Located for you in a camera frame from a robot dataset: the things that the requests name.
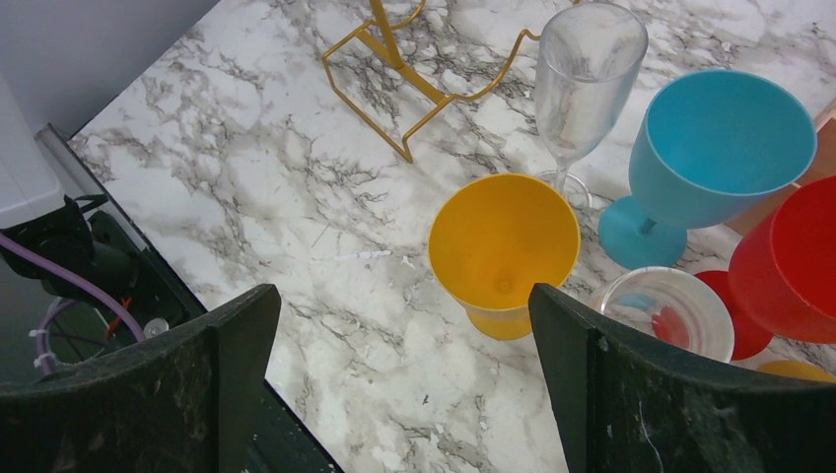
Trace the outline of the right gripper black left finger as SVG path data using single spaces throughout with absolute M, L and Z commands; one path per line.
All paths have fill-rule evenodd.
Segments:
M 242 470 L 280 307 L 261 284 L 146 341 L 3 384 L 2 470 Z

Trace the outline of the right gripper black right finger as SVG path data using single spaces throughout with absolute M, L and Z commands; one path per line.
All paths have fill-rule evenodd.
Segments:
M 698 356 L 537 284 L 533 337 L 572 472 L 831 472 L 835 387 Z

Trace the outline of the clear front wine glass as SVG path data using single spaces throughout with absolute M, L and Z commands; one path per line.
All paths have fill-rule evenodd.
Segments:
M 707 284 L 682 270 L 632 270 L 594 290 L 585 304 L 647 335 L 728 363 L 734 349 L 731 315 Z

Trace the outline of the clear wine glass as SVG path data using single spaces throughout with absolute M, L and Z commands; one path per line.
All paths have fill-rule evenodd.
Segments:
M 537 177 L 577 210 L 592 205 L 592 193 L 569 168 L 614 127 L 648 45 L 649 34 L 640 17 L 605 1 L 581 2 L 560 11 L 539 37 L 535 121 L 555 169 Z
M 647 335 L 728 363 L 734 349 L 731 315 L 707 284 L 682 270 L 632 270 L 594 290 L 585 304 Z

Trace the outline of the yellow wine glass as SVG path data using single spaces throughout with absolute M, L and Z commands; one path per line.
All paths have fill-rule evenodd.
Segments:
M 835 382 L 835 376 L 825 370 L 801 361 L 781 360 L 761 365 L 760 372 L 791 378 L 814 380 L 820 382 Z
M 440 209 L 427 240 L 440 285 L 477 330 L 501 341 L 530 333 L 533 286 L 565 283 L 581 245 L 571 204 L 546 182 L 520 173 L 465 185 Z

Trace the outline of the red plastic wine glass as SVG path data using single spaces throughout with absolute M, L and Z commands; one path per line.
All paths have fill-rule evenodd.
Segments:
M 799 188 L 738 243 L 728 269 L 697 273 L 732 319 L 732 358 L 774 336 L 835 341 L 835 179 Z

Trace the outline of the blue plastic wine glass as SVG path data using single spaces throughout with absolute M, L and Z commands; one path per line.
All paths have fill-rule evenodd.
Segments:
M 786 188 L 816 151 L 811 116 L 779 85 L 733 70 L 681 76 L 646 110 L 630 193 L 602 212 L 600 245 L 627 269 L 671 266 L 688 231 L 733 220 Z

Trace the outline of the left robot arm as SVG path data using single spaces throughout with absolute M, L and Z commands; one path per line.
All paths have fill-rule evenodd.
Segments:
M 94 303 L 135 293 L 139 270 L 128 253 L 94 240 L 86 208 L 69 197 L 35 143 L 7 81 L 1 80 L 1 237 L 31 252 L 3 247 L 17 274 L 41 281 L 54 296 Z

